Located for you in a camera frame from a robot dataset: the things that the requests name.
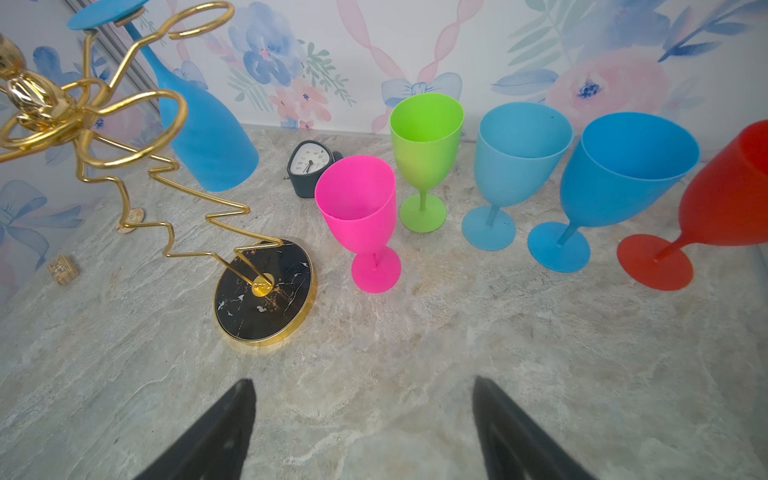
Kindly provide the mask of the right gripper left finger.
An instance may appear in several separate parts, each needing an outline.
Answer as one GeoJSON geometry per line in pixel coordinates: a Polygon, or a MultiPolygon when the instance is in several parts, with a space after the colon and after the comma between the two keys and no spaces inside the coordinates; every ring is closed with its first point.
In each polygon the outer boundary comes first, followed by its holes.
{"type": "Polygon", "coordinates": [[[256,417],[253,381],[238,380],[139,479],[239,479],[256,417]]]}

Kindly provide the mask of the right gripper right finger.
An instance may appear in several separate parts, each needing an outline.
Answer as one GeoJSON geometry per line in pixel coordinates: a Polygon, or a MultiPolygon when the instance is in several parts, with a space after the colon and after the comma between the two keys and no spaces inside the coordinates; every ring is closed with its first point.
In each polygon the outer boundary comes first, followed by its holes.
{"type": "Polygon", "coordinates": [[[592,479],[493,380],[475,378],[472,408],[490,479],[592,479]]]}

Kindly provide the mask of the pink wine glass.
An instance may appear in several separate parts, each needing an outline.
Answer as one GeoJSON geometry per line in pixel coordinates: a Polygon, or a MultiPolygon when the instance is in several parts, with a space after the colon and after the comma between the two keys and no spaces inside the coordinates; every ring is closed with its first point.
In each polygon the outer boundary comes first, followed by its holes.
{"type": "Polygon", "coordinates": [[[392,167],[374,156],[343,158],[319,178],[315,201],[337,241],[355,254],[351,274],[357,287],[373,294],[394,287],[402,267],[388,247],[397,220],[392,167]]]}

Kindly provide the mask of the blue wine glass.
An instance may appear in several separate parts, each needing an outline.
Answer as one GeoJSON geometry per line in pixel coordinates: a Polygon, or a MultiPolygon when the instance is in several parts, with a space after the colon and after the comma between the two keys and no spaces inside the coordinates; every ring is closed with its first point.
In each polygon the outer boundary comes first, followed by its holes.
{"type": "Polygon", "coordinates": [[[561,178],[566,224],[545,222],[528,248],[550,270],[571,273],[591,256],[582,227],[618,224],[643,212],[699,162],[695,137],[665,118],[640,112],[602,116],[584,129],[561,178]]]}
{"type": "MultiPolygon", "coordinates": [[[[140,0],[97,1],[77,12],[67,26],[86,30],[109,22],[123,23],[138,41],[141,35],[129,17],[143,5],[140,0]]],[[[141,53],[154,71],[158,87],[186,100],[188,116],[171,146],[198,183],[209,192],[223,192],[247,180],[258,166],[259,154],[232,112],[208,91],[172,73],[149,46],[141,53]]]]}

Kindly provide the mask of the teal wine glass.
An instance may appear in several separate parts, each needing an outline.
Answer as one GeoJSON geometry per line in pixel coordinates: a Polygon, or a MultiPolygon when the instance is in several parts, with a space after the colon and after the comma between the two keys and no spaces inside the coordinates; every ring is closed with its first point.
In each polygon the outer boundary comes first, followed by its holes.
{"type": "Polygon", "coordinates": [[[538,103],[507,103],[481,119],[474,177],[487,204],[463,219],[470,244],[498,251],[514,241],[514,220],[503,209],[526,201],[546,183],[573,137],[566,116],[538,103]]]}

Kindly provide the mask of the red wine glass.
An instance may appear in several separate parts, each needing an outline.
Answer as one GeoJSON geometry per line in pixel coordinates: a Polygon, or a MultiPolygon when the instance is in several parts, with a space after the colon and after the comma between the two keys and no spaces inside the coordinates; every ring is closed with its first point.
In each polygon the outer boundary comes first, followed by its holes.
{"type": "Polygon", "coordinates": [[[617,257],[634,280],[661,291],[685,288],[694,268],[687,245],[750,246],[767,242],[767,122],[742,130],[690,182],[678,210],[673,242],[638,234],[625,238],[617,257]]]}

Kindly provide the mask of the green wine glass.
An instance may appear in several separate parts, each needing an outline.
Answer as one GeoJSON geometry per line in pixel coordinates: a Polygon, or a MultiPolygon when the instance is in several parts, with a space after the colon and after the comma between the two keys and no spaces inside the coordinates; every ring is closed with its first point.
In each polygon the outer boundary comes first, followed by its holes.
{"type": "Polygon", "coordinates": [[[423,93],[400,102],[390,116],[394,159],[400,174],[418,193],[405,199],[399,216],[417,233],[437,230],[447,218],[444,202],[430,191],[451,171],[459,149],[465,113],[451,96],[423,93]]]}

